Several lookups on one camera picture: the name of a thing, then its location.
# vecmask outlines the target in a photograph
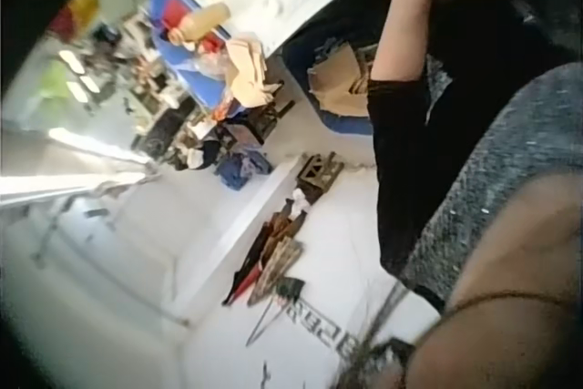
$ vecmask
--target gray knit fabric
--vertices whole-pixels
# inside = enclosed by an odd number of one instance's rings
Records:
[[[427,223],[404,280],[447,300],[467,257],[506,200],[534,177],[566,171],[583,172],[580,63],[534,79],[498,115]]]

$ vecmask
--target black sleeve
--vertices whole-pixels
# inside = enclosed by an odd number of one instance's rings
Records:
[[[381,264],[398,276],[421,231],[417,213],[427,114],[424,85],[421,81],[369,81],[368,90],[379,180]]]

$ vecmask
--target fluorescent light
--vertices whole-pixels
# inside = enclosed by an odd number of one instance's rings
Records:
[[[143,172],[120,172],[112,175],[89,173],[76,175],[35,175],[33,177],[0,177],[0,195],[15,195],[35,191],[74,189],[86,187],[96,189],[104,182],[135,184],[146,177]]]
[[[93,152],[105,157],[111,157],[113,159],[124,159],[128,161],[134,161],[139,164],[146,164],[150,161],[148,157],[143,155],[136,154],[129,150],[124,150],[114,145],[102,143],[91,137],[79,136],[78,134],[74,134],[64,128],[49,129],[48,136],[74,148]]]
[[[85,69],[83,68],[83,65],[77,59],[77,57],[75,56],[75,54],[73,52],[71,52],[70,50],[61,50],[61,51],[59,51],[58,55],[61,58],[63,58],[63,61],[65,61],[67,64],[69,64],[69,67],[75,73],[77,73],[78,75],[85,74]]]
[[[87,93],[76,81],[67,81],[66,86],[69,88],[69,91],[73,94],[76,100],[81,102],[82,104],[86,104],[89,101],[89,97],[87,97]]]
[[[99,93],[99,91],[100,91],[99,87],[97,86],[97,84],[95,83],[95,81],[93,80],[92,77],[88,77],[87,75],[83,75],[79,79],[81,79],[81,82],[83,84],[85,84],[85,87],[87,87],[90,92]]]

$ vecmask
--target woman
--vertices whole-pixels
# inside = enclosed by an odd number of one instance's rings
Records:
[[[392,0],[369,112],[381,263],[445,314],[373,375],[390,296],[335,387],[582,387],[583,67],[504,0],[456,0],[428,45],[431,4]],[[428,46],[453,78],[429,113]]]

